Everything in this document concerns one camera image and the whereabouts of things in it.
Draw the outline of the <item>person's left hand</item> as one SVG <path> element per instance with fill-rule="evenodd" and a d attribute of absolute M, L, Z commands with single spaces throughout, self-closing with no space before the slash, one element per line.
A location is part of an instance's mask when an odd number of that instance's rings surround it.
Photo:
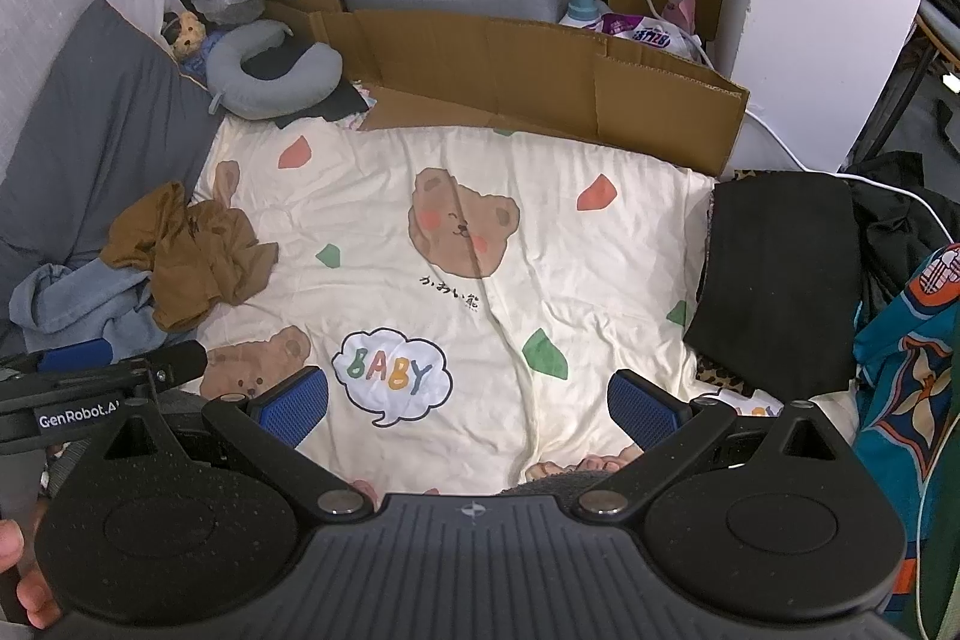
<path fill-rule="evenodd" d="M 16 603 L 25 611 L 26 619 L 37 630 L 44 630 L 59 622 L 62 610 L 55 603 L 49 583 L 37 565 L 21 569 L 21 559 L 26 554 L 26 539 L 14 520 L 0 523 L 0 555 L 2 572 L 11 570 L 20 577 L 14 588 Z"/>

